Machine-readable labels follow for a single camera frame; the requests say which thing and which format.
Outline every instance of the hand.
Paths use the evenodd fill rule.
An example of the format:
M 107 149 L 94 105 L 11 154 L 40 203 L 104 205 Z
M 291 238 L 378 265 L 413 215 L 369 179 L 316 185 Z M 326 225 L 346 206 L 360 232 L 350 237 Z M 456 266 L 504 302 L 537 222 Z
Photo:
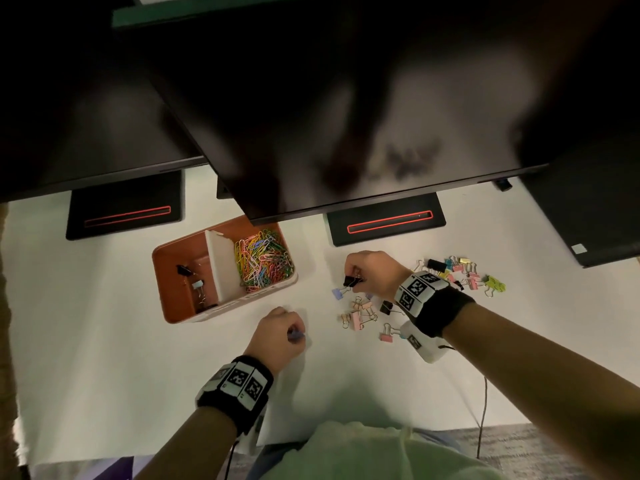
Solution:
M 354 293 L 373 293 L 395 301 L 396 291 L 411 270 L 383 251 L 360 251 L 349 254 L 344 263 L 345 276 L 360 275 L 364 281 L 353 287 Z
M 258 323 L 244 355 L 258 359 L 275 377 L 305 350 L 306 338 L 289 341 L 287 332 L 291 330 L 305 332 L 300 315 L 288 312 L 281 306 L 274 308 Z

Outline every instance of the cable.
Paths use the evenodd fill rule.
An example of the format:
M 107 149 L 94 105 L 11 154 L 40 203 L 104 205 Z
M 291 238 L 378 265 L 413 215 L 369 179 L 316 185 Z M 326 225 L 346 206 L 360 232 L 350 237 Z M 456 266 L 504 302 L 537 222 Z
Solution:
M 482 411 L 482 419 L 480 420 L 480 433 L 478 433 L 478 450 L 476 452 L 476 458 L 480 460 L 480 446 L 482 445 L 482 430 L 484 428 L 484 416 L 486 414 L 486 399 L 489 391 L 489 382 L 486 377 L 484 378 L 484 409 Z
M 239 442 L 235 442 L 234 445 L 231 447 L 231 453 L 229 453 L 229 460 L 227 462 L 227 473 L 225 473 L 225 480 L 227 480 L 227 477 L 229 476 L 229 468 L 231 468 L 231 459 L 234 457 L 234 450 L 236 449 L 236 444 L 238 444 Z

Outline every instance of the desk surface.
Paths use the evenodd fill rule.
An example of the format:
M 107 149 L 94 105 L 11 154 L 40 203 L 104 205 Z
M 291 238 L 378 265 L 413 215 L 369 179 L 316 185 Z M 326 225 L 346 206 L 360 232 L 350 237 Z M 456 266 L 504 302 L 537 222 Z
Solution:
M 186 170 L 182 222 L 83 241 L 65 240 L 70 193 L 13 202 L 1 250 L 30 464 L 156 452 L 193 411 L 199 387 L 244 350 L 277 305 L 300 313 L 309 345 L 278 378 L 260 442 L 304 438 L 326 419 L 475 426 L 484 382 L 460 355 L 427 365 L 400 340 L 380 342 L 382 322 L 342 329 L 346 301 L 330 290 L 342 282 L 345 256 L 363 248 L 407 266 L 424 257 L 473 258 L 508 287 L 492 299 L 475 292 L 480 304 L 640 383 L 640 266 L 582 269 L 513 184 L 507 193 L 491 184 L 439 193 L 445 227 L 344 248 L 332 247 L 322 216 L 283 222 L 297 284 L 181 325 L 164 322 L 151 252 L 240 215 L 235 202 L 216 199 L 210 168 Z M 486 424 L 524 421 L 490 385 Z

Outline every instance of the computer monitor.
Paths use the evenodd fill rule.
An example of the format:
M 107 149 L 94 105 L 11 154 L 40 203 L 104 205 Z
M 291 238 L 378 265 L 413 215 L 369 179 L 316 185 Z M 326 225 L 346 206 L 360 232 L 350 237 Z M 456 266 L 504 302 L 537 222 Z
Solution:
M 9 0 L 0 202 L 207 164 L 111 30 L 131 0 Z
M 556 41 L 536 72 L 531 34 L 548 30 L 550 0 L 263 1 L 175 0 L 113 19 L 253 223 L 548 163 L 515 146 L 579 46 Z

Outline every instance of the storage box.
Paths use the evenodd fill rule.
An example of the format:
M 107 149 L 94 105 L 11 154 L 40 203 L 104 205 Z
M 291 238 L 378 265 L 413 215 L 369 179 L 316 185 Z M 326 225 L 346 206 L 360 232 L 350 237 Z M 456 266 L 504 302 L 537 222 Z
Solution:
M 251 293 L 242 286 L 234 245 L 264 229 L 277 232 L 289 252 L 277 223 L 255 227 L 246 216 L 158 246 L 152 260 L 164 319 L 169 323 L 201 322 L 298 281 L 295 264 L 291 261 L 294 270 L 287 279 Z M 182 276 L 177 272 L 178 265 L 186 266 L 194 275 Z M 192 286 L 199 280 L 204 282 L 202 294 Z

